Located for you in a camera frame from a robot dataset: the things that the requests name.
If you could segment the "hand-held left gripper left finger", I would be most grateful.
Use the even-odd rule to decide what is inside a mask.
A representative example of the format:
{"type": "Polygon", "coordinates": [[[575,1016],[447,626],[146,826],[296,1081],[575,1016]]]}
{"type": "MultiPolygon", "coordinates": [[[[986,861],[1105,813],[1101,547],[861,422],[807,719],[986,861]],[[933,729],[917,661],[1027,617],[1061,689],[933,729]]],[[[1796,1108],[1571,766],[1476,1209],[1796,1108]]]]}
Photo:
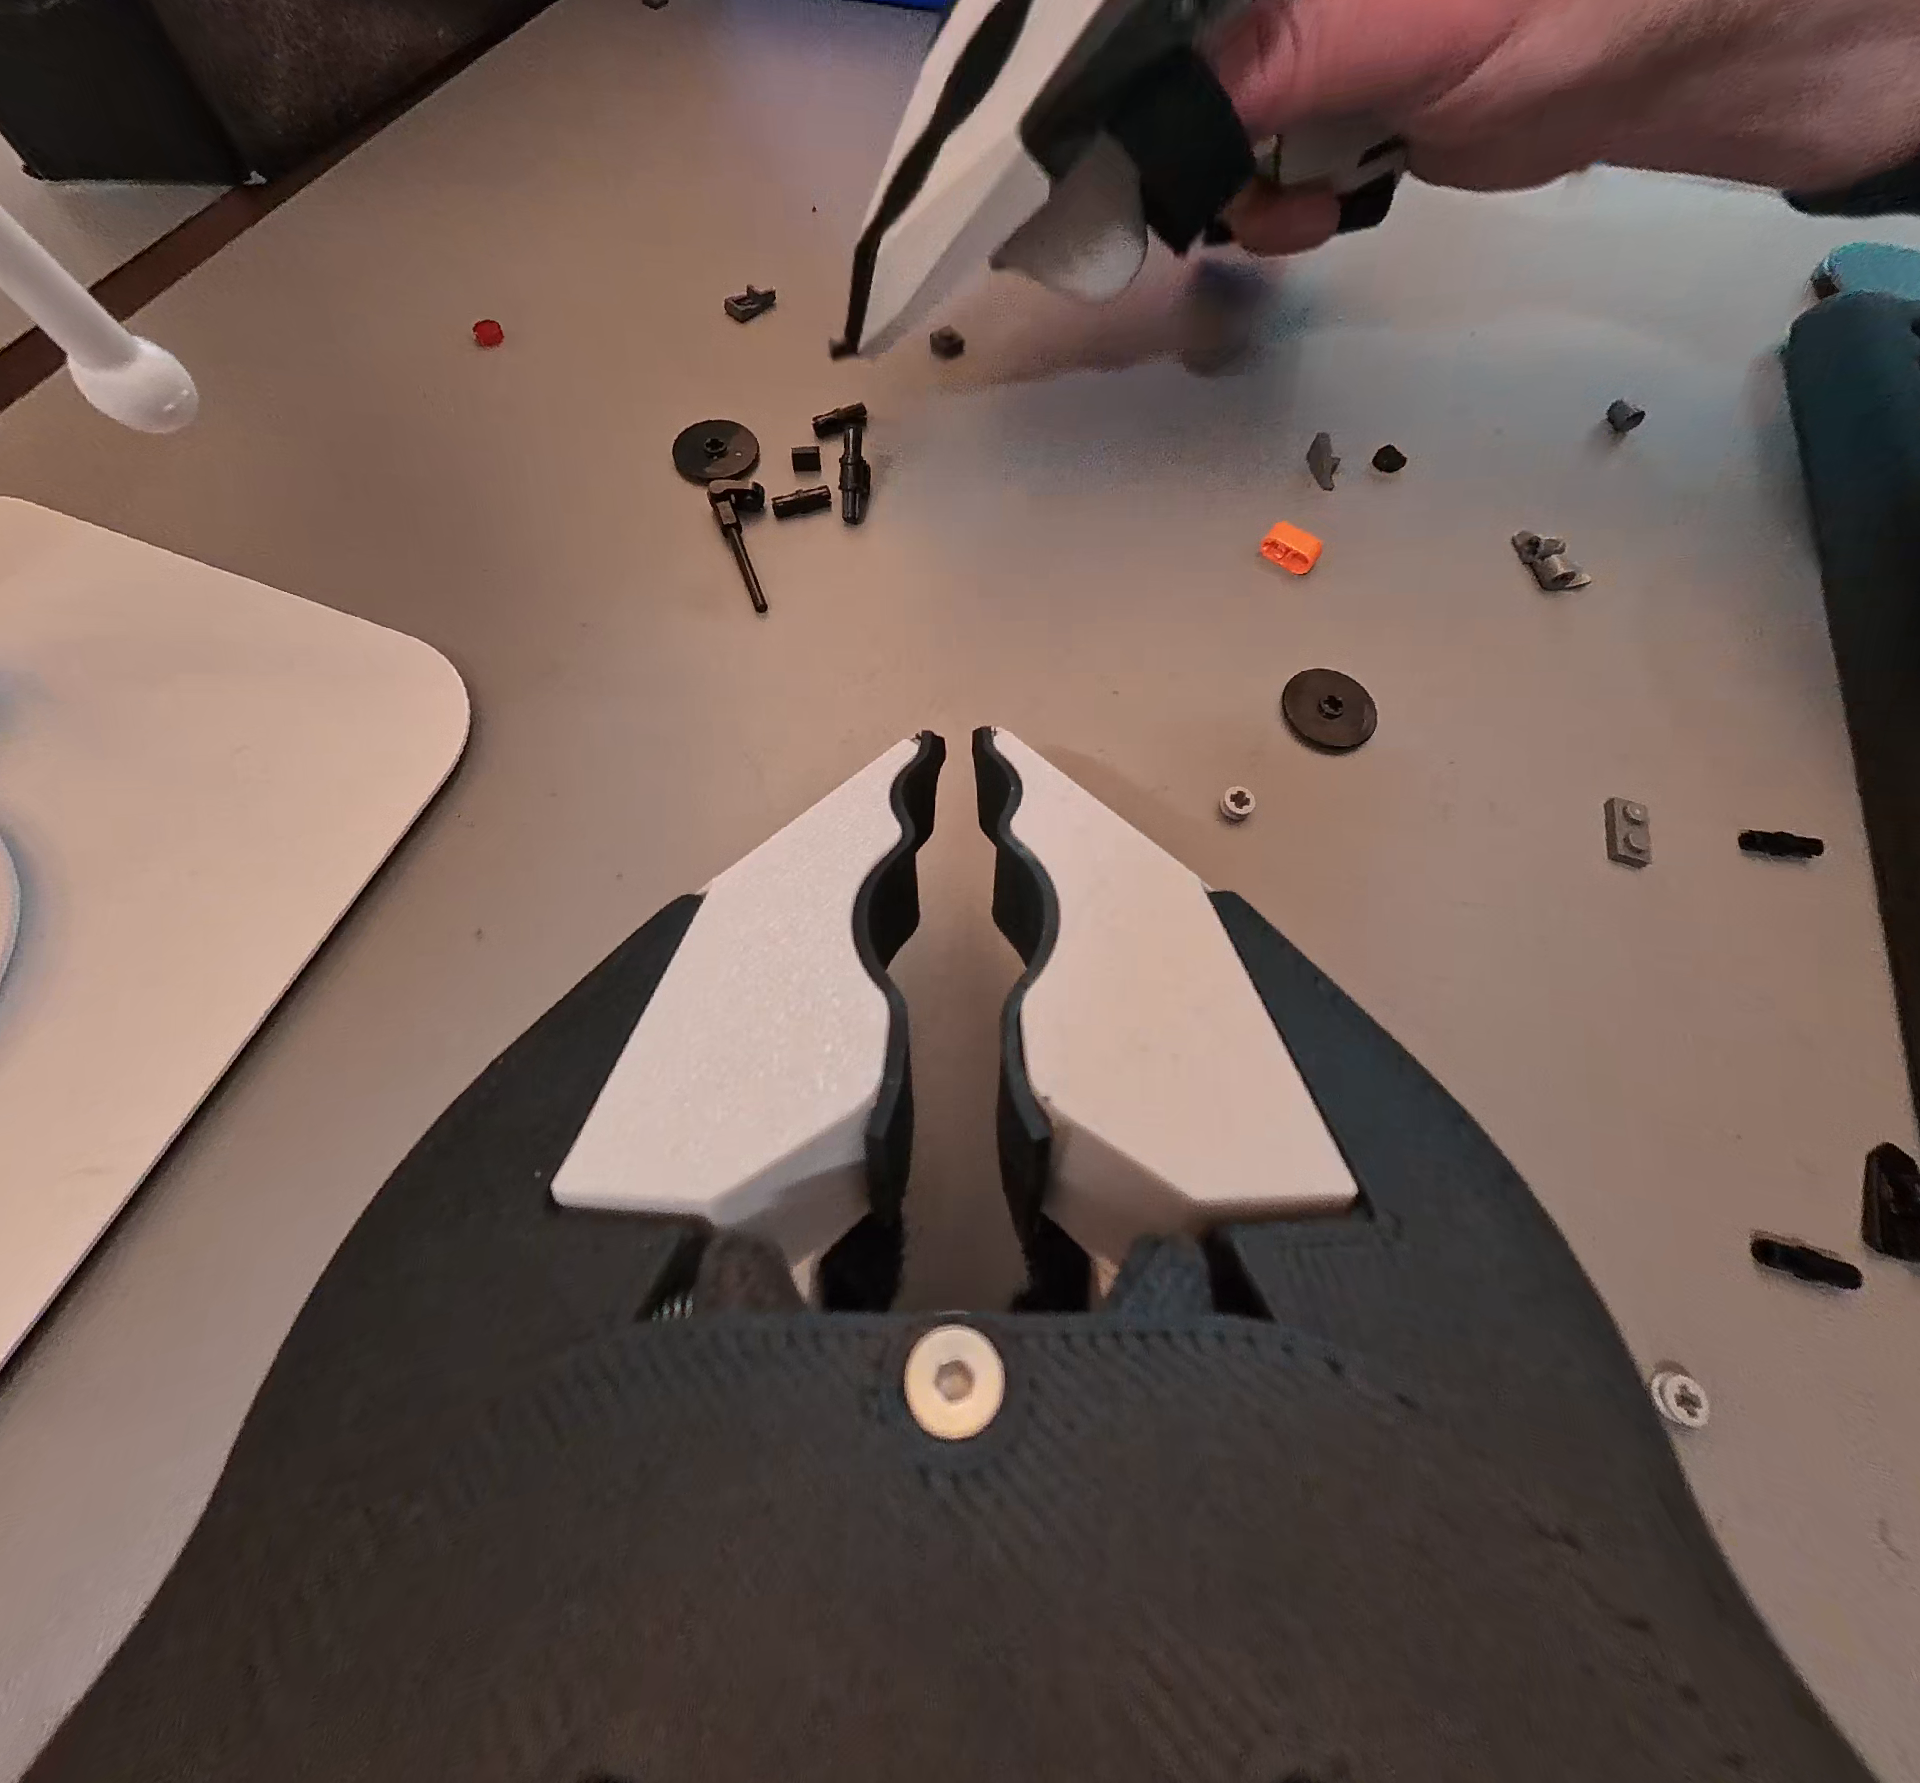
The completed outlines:
{"type": "Polygon", "coordinates": [[[584,1215],[753,1233],[794,1266],[899,1230],[914,1095],[891,963],[948,743],[899,739],[713,878],[552,1181],[584,1215]]]}

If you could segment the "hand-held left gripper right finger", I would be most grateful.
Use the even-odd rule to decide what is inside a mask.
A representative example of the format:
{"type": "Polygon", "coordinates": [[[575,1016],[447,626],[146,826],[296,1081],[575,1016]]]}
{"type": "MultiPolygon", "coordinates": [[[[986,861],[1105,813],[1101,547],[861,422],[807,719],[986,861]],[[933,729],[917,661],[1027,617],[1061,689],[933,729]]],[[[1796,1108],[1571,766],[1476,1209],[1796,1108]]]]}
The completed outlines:
{"type": "Polygon", "coordinates": [[[1026,1266],[1351,1213],[1355,1175],[1219,894],[1013,731],[975,729],[971,762],[1022,959],[997,1142],[1026,1266]]]}

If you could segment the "person's right hand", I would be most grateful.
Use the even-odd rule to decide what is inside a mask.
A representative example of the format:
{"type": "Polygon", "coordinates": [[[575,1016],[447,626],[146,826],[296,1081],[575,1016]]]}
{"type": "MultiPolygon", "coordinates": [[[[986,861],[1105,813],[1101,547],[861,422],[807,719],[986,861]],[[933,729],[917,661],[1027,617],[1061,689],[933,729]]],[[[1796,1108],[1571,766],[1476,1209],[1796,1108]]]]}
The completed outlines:
{"type": "Polygon", "coordinates": [[[1918,0],[1258,0],[1212,58],[1252,136],[1370,116],[1431,188],[1785,197],[1918,152],[1918,0]]]}

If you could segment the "black axle piece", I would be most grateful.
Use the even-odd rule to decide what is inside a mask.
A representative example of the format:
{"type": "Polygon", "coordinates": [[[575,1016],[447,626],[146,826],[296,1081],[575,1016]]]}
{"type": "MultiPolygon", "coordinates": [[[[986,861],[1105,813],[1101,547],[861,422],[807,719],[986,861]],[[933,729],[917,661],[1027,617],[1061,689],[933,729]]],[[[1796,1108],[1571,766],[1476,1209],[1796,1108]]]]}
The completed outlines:
{"type": "Polygon", "coordinates": [[[766,492],[753,479],[719,479],[707,485],[707,499],[755,613],[764,619],[771,602],[748,545],[748,526],[764,516],[766,492]]]}

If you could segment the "white stand base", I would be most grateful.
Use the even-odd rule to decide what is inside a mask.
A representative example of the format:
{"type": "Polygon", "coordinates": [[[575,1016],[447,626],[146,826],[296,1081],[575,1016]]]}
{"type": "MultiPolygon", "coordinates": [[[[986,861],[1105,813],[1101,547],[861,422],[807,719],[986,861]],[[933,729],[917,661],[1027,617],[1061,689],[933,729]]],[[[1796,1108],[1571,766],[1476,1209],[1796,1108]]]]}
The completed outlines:
{"type": "Polygon", "coordinates": [[[2,499],[2,1364],[458,766],[433,647],[2,499]]]}

